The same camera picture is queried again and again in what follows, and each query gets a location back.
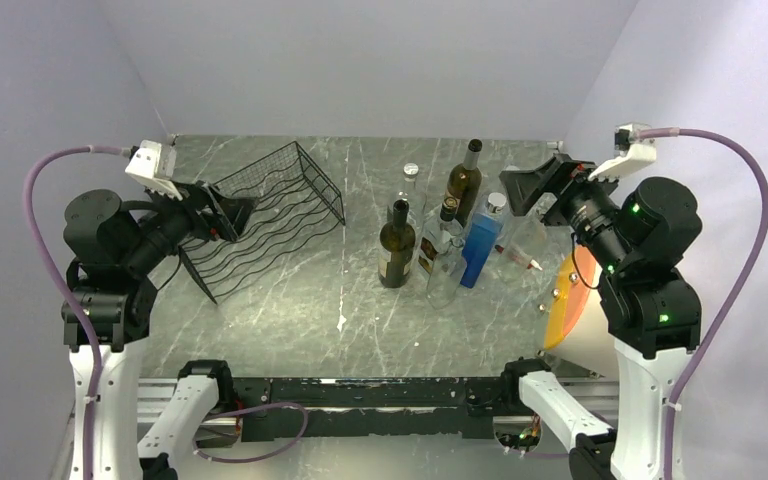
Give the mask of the square black-capped liquor bottle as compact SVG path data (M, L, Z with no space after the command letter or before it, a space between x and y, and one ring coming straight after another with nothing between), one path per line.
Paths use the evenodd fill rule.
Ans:
M446 196L437 216L423 227L417 261L428 278L433 273L435 260L449 250L450 240L463 234L463 226L456 219L458 207L456 197Z

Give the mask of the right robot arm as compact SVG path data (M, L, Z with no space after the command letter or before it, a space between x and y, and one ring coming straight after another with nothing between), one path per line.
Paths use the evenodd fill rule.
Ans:
M517 217L552 195L542 222L569 227L600 266L596 290L619 373L615 424L588 411L539 359L505 366L502 406L513 414L531 409L564 445L575 479L664 478L667 397L700 344L701 301L677 267L702 229L695 196L656 176L616 204L615 181L565 154L499 179Z

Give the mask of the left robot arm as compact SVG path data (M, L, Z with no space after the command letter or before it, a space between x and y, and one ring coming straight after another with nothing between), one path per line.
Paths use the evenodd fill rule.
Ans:
M179 479L206 417L239 405L226 361L191 360L160 417L138 432L140 370L158 295L151 272L170 256L191 269L188 238L237 240L256 205L200 182L149 201L91 190L67 206L64 239L74 257L61 315L76 393L73 478Z

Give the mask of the clear wine bottle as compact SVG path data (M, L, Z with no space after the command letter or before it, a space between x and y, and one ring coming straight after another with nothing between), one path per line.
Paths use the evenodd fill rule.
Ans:
M462 237L451 237L436 255L426 286L426 299L435 309L442 309L454 300L466 269L464 245Z

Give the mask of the dark green labelled wine bottle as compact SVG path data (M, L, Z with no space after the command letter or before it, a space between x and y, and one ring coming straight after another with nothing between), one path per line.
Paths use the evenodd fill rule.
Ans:
M404 286L410 276L416 242L414 228L408 222L409 203L396 200L392 204L392 215L379 233L381 251L378 260L378 275L382 286L396 289Z

